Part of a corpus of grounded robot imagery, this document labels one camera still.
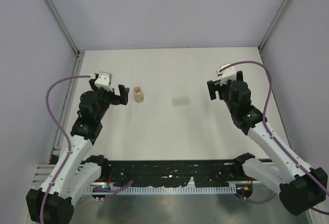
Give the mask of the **clear pill bottle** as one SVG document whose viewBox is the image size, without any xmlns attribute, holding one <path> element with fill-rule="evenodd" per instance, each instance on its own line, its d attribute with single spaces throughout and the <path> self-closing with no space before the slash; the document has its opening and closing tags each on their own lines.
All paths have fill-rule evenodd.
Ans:
<svg viewBox="0 0 329 224">
<path fill-rule="evenodd" d="M 144 94 L 142 89 L 139 86 L 134 87 L 133 89 L 134 100 L 137 103 L 142 103 L 144 101 Z"/>
</svg>

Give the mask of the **translucent weekly pill organizer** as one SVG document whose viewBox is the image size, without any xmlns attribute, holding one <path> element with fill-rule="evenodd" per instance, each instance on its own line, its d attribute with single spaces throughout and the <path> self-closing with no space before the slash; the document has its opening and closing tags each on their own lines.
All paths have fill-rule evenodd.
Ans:
<svg viewBox="0 0 329 224">
<path fill-rule="evenodd" d="M 173 98 L 171 104 L 174 107 L 188 106 L 190 105 L 190 99 L 188 97 Z"/>
</svg>

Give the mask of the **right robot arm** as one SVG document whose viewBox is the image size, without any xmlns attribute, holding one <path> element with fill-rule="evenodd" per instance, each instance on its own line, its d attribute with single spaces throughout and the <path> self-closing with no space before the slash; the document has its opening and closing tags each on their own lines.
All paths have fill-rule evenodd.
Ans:
<svg viewBox="0 0 329 224">
<path fill-rule="evenodd" d="M 326 200 L 328 175 L 302 160 L 277 136 L 263 113 L 251 103 L 251 91 L 241 71 L 217 81 L 208 81 L 211 100 L 224 101 L 233 124 L 253 140 L 276 166 L 273 169 L 254 155 L 245 153 L 235 160 L 235 178 L 253 178 L 271 189 L 285 209 L 299 215 Z"/>
</svg>

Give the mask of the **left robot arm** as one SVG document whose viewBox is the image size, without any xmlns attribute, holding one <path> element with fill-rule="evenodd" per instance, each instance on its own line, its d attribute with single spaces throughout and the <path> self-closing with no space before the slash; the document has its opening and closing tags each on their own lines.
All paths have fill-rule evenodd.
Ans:
<svg viewBox="0 0 329 224">
<path fill-rule="evenodd" d="M 91 90 L 80 96 L 78 117 L 70 134 L 65 134 L 67 148 L 39 189 L 30 189 L 26 202 L 30 218 L 38 223 L 69 223 L 75 206 L 96 180 L 109 178 L 109 161 L 102 155 L 85 155 L 98 138 L 101 120 L 111 105 L 127 105 L 129 88 L 119 85 L 119 95 L 111 87 L 112 74 L 90 76 Z"/>
</svg>

